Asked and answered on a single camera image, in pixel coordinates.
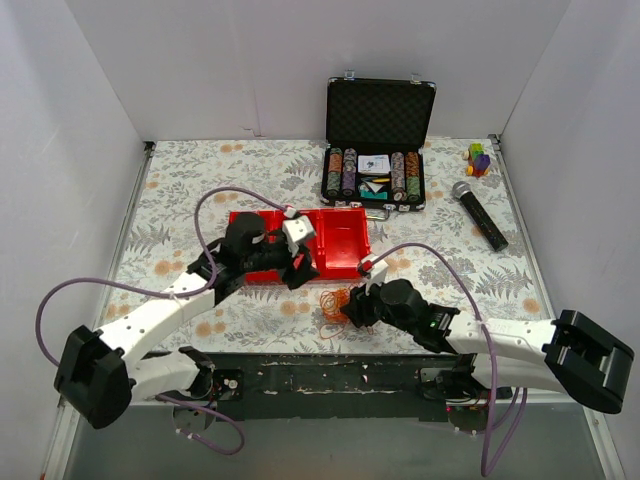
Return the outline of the black poker chip case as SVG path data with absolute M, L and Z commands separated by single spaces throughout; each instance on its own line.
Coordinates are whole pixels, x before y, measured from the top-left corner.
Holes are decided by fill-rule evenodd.
M 358 78 L 351 71 L 327 82 L 320 198 L 331 207 L 418 212 L 426 207 L 423 146 L 437 87 L 409 80 Z M 387 154 L 385 175 L 358 172 L 359 155 Z

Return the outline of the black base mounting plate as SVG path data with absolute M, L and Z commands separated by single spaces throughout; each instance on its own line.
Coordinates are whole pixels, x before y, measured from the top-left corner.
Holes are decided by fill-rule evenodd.
M 445 422 L 451 407 L 488 406 L 489 390 L 472 379 L 468 356 L 216 353 L 209 359 L 212 377 L 195 399 L 237 421 Z

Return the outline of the colourful toy block train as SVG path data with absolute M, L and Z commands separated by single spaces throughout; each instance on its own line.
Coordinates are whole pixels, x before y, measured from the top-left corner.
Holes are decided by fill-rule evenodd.
M 479 178 L 488 174 L 491 159 L 480 143 L 471 143 L 463 152 L 463 159 L 467 162 L 467 176 Z

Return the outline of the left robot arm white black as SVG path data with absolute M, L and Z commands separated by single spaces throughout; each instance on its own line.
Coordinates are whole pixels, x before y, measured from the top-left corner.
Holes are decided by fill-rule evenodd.
M 238 214 L 160 297 L 95 331 L 75 329 L 55 389 L 95 429 L 111 425 L 133 401 L 172 391 L 193 400 L 208 397 L 214 365 L 206 354 L 193 347 L 156 357 L 150 351 L 243 287 L 249 273 L 275 271 L 291 290 L 318 277 L 308 248 L 315 236 L 305 215 L 287 217 L 269 231 L 258 214 Z

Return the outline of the red plastic compartment bin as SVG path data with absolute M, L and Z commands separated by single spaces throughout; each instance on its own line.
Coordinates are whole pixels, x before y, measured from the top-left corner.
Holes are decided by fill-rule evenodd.
M 356 209 L 302 210 L 316 231 L 308 245 L 313 267 L 320 275 L 313 282 L 348 282 L 360 275 L 360 261 L 371 253 L 366 213 Z

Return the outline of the orange rubber band tangle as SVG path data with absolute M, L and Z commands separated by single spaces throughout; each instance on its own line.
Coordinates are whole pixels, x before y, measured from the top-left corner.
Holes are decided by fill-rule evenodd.
M 351 320 L 342 312 L 342 308 L 349 303 L 350 293 L 354 287 L 357 287 L 357 284 L 321 293 L 319 305 L 324 319 L 324 323 L 319 328 L 321 340 L 328 341 L 343 334 L 348 328 L 354 329 Z

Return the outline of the white playing card box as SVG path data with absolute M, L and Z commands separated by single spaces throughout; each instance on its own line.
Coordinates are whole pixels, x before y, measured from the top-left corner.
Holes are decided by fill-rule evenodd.
M 387 154 L 359 155 L 357 169 L 362 174 L 385 175 L 391 170 L 390 158 Z

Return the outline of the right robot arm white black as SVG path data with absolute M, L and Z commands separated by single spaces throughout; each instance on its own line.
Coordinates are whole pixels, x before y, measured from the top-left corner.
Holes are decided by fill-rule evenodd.
M 480 322 L 428 303 L 404 279 L 354 288 L 340 310 L 356 327 L 381 321 L 427 351 L 472 356 L 452 373 L 464 397 L 491 387 L 532 388 L 566 394 L 606 414 L 622 410 L 634 351 L 578 311 L 556 319 Z

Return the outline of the black handheld microphone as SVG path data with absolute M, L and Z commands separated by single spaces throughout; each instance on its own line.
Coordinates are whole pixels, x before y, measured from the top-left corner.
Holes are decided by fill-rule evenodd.
M 508 241 L 476 198 L 469 183 L 456 182 L 452 187 L 452 194 L 462 204 L 494 252 L 508 247 Z

